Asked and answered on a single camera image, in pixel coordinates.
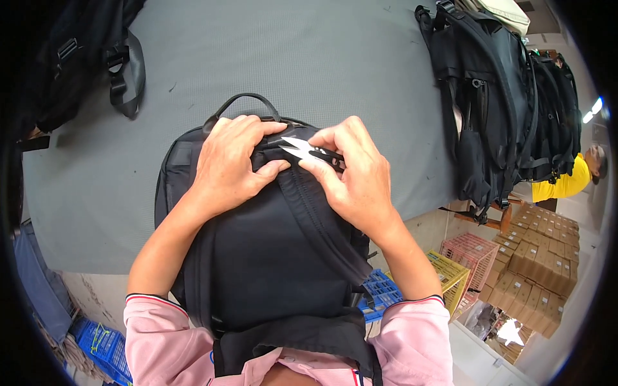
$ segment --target scissors blade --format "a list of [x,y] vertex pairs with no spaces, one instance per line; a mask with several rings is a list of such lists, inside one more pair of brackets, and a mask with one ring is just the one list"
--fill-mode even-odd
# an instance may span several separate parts
[[317,159],[318,161],[326,162],[326,161],[324,161],[324,160],[322,160],[320,158],[312,156],[306,150],[300,150],[300,149],[297,149],[297,148],[293,148],[291,146],[283,146],[283,145],[279,145],[279,147],[282,148],[283,150],[287,151],[291,155],[296,156],[296,157],[298,157],[300,159]]
[[299,150],[309,151],[309,150],[315,149],[313,146],[309,145],[309,142],[305,140],[301,140],[299,138],[292,138],[291,136],[282,136],[281,139],[288,142],[292,146],[296,146],[296,148]]

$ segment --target forearm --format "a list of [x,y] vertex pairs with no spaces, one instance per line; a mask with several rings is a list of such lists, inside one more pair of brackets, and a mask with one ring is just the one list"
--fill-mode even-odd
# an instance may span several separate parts
[[392,278],[404,299],[418,300],[442,295],[442,285],[436,271],[399,216],[372,239],[382,249]]
[[193,208],[183,196],[154,231],[133,262],[127,293],[167,298],[195,235],[209,219],[197,218]]

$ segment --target yellow plastic crate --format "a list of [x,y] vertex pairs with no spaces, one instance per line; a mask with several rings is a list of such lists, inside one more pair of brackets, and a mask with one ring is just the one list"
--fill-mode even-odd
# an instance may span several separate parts
[[[442,282],[442,297],[446,309],[453,316],[464,295],[470,270],[434,250],[429,250],[425,255],[431,262],[433,269],[438,273],[438,278]],[[385,274],[392,280],[391,271],[385,272]]]

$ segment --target yellow shirt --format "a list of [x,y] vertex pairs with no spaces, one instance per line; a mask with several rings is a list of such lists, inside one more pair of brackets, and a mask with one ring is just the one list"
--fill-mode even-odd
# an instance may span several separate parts
[[533,182],[532,201],[538,203],[549,198],[566,198],[581,192],[592,180],[588,164],[581,153],[575,157],[572,174],[562,174],[555,185],[547,181]]

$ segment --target gray cutting mat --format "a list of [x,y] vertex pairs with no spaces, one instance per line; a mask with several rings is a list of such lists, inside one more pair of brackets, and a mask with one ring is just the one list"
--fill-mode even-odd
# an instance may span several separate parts
[[[392,166],[404,219],[455,198],[439,95],[413,10],[432,0],[148,0],[131,26],[146,98],[133,122],[102,87],[51,147],[24,154],[32,222],[50,269],[126,274],[151,235],[171,143],[243,92],[318,127],[359,115]],[[266,114],[242,98],[227,116]]]

